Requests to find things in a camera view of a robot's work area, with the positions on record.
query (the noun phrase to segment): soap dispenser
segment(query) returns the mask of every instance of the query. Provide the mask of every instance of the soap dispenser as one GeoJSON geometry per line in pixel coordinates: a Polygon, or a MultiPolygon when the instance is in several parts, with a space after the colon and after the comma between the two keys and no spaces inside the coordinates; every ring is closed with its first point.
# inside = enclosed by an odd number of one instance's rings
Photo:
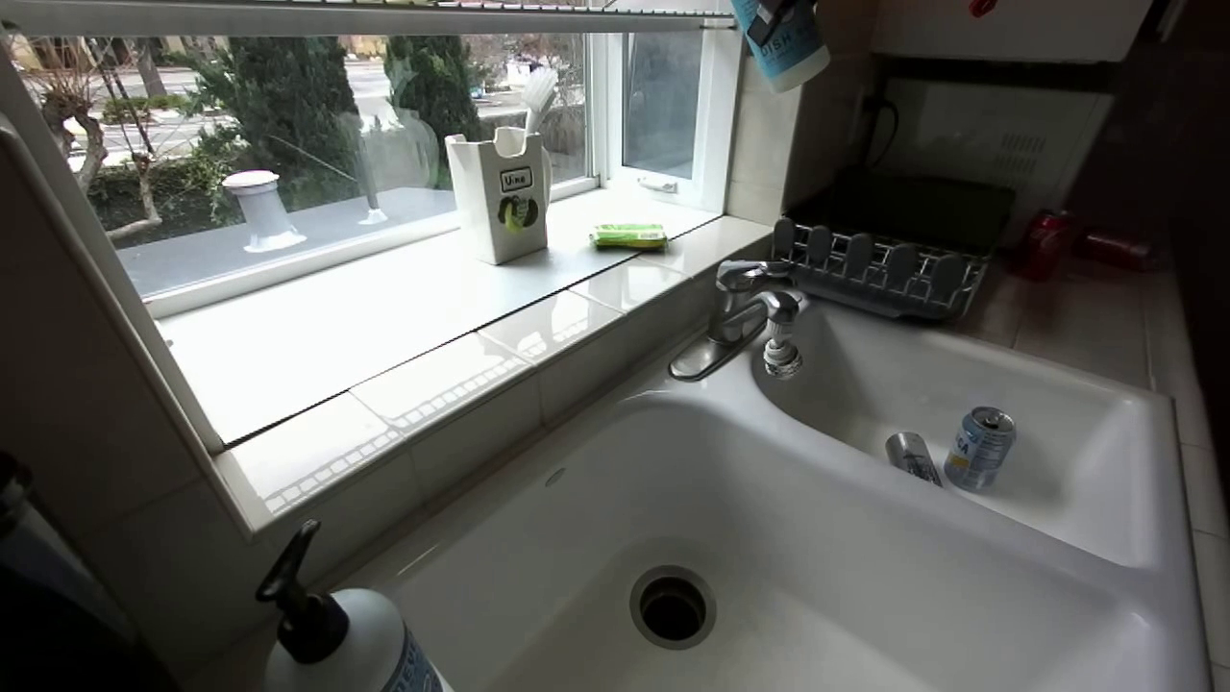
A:
{"type": "Polygon", "coordinates": [[[268,692],[442,692],[399,606],[369,590],[308,592],[299,567],[318,532],[308,520],[259,590],[277,605],[277,645],[267,661],[268,692]]]}

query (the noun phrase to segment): sponge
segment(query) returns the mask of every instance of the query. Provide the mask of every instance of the sponge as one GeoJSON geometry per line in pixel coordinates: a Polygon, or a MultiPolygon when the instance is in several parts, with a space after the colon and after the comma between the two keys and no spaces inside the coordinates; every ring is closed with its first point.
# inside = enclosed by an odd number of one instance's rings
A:
{"type": "Polygon", "coordinates": [[[669,242],[660,222],[601,222],[588,237],[596,250],[639,250],[639,253],[660,253],[669,242]]]}

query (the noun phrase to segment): window glass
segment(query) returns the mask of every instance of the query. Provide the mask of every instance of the window glass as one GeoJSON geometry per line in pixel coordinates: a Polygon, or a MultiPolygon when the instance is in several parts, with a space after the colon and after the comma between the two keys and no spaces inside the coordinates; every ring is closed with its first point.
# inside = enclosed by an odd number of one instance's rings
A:
{"type": "Polygon", "coordinates": [[[580,35],[8,35],[141,297],[255,278],[452,210],[447,135],[537,128],[588,177],[580,35]]]}
{"type": "Polygon", "coordinates": [[[705,35],[621,40],[621,166],[691,177],[705,35]]]}

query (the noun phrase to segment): drain strainer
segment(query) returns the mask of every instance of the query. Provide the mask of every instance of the drain strainer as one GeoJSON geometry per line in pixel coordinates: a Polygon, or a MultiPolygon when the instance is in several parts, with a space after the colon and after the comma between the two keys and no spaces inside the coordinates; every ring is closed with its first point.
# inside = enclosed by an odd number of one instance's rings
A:
{"type": "Polygon", "coordinates": [[[630,590],[630,620],[651,642],[688,649],[716,626],[716,605],[691,568],[660,567],[630,590]]]}

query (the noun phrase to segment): sink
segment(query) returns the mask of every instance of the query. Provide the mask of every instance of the sink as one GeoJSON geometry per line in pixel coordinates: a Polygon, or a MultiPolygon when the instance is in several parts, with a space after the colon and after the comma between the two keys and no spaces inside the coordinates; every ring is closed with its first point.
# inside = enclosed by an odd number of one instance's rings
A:
{"type": "Polygon", "coordinates": [[[735,356],[606,392],[393,546],[387,592],[447,679],[1208,692],[1158,399],[844,310],[801,340],[803,382],[735,356]],[[940,455],[970,404],[1020,417],[1001,495],[876,463],[896,428],[940,455]]]}
{"type": "Polygon", "coordinates": [[[1117,567],[1158,567],[1183,532],[1167,399],[940,332],[841,306],[801,319],[806,371],[752,374],[801,423],[885,456],[914,429],[940,467],[962,417],[987,404],[1016,419],[1016,446],[987,491],[966,499],[1117,567]]]}

